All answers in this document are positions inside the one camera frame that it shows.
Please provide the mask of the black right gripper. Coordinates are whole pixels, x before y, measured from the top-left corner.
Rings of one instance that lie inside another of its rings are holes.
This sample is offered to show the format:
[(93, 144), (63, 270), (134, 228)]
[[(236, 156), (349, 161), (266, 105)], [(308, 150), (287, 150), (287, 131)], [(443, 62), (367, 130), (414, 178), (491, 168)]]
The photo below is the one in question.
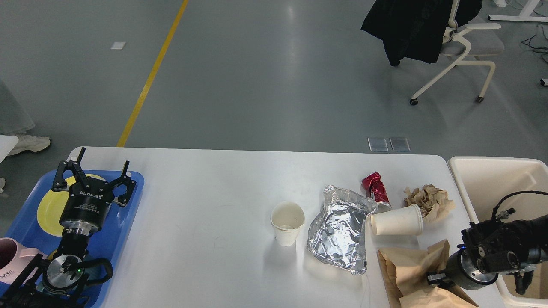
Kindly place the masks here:
[(482, 273), (477, 269), (465, 250), (458, 250), (447, 260), (445, 272), (427, 272), (427, 284), (450, 289), (456, 285), (467, 290), (477, 290), (495, 283), (497, 273)]

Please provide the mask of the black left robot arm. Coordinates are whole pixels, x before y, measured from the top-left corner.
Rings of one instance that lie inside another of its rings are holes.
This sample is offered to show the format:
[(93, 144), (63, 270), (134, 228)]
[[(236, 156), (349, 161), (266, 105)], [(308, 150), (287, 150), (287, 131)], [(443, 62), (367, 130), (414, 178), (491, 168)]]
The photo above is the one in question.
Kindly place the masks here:
[(139, 207), (140, 173), (83, 170), (85, 149), (35, 185), (6, 236), (22, 265), (1, 271), (3, 308), (98, 308)]

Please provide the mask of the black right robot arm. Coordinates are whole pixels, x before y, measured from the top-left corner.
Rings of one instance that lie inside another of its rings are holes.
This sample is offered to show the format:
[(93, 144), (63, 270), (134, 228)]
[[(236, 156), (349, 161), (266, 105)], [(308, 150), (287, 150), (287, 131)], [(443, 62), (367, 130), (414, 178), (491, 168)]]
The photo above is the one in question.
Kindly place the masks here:
[(513, 276), (518, 294), (526, 292), (535, 265), (547, 261), (547, 216), (503, 222), (515, 209), (499, 212), (501, 205), (501, 201), (495, 205), (490, 219), (470, 222), (461, 231), (462, 244), (448, 258), (446, 267), (426, 274), (429, 285), (477, 290), (495, 283), (503, 274)]

